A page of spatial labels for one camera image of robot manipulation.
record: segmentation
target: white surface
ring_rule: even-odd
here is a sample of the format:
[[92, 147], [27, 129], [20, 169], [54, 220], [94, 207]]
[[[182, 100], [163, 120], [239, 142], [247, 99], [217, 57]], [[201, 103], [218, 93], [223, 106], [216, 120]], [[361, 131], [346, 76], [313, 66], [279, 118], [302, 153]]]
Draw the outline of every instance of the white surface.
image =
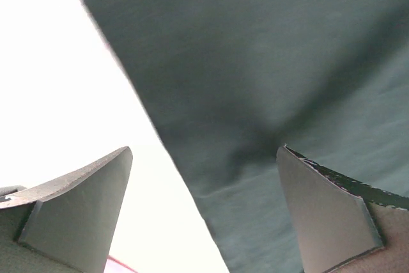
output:
[[32, 187], [129, 145], [111, 254], [139, 273], [227, 272], [80, 1], [1, 0], [0, 16], [0, 186]]

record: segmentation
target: white background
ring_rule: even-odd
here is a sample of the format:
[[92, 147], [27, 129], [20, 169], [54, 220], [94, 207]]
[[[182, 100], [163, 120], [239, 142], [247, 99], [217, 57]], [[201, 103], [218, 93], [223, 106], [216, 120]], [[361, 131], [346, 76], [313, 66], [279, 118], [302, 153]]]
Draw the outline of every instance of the white background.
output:
[[0, 14], [0, 186], [32, 187], [128, 145], [111, 254], [139, 273], [227, 272], [81, 2], [1, 0]]

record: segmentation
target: red line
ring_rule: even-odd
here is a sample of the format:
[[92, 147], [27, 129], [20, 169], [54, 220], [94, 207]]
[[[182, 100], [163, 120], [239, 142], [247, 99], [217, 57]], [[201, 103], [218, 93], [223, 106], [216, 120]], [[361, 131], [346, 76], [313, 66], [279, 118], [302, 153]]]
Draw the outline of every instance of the red line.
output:
[[121, 265], [122, 267], [128, 269], [129, 271], [132, 271], [132, 272], [134, 272], [134, 273], [138, 273], [138, 272], [136, 272], [134, 269], [130, 268], [128, 265], [125, 265], [124, 263], [120, 262], [119, 260], [115, 259], [115, 258], [112, 257], [112, 256], [108, 256], [108, 259], [109, 259], [109, 260], [112, 260], [113, 262], [116, 262], [118, 265]]

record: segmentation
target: chipped black edge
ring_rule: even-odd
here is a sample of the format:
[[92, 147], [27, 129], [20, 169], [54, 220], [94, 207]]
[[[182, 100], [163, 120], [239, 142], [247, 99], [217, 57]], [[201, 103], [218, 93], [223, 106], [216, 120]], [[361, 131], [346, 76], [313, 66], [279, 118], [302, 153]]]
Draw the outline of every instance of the chipped black edge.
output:
[[287, 145], [284, 145], [284, 148], [300, 159], [304, 164], [307, 164], [310, 168], [313, 168], [327, 180], [337, 185], [340, 189], [364, 199], [365, 202], [374, 203], [376, 205], [396, 210], [409, 211], [409, 198], [374, 188], [366, 183], [362, 183], [358, 180], [332, 171], [331, 169], [321, 166], [317, 162], [308, 159], [295, 150], [292, 150]]

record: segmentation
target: dark green cloth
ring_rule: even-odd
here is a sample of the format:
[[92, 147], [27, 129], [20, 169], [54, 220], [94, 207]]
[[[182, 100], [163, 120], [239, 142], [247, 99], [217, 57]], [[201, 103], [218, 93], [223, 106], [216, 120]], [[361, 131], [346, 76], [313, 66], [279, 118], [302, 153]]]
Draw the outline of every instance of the dark green cloth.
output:
[[409, 0], [84, 3], [232, 273], [302, 268], [281, 144], [409, 196]]

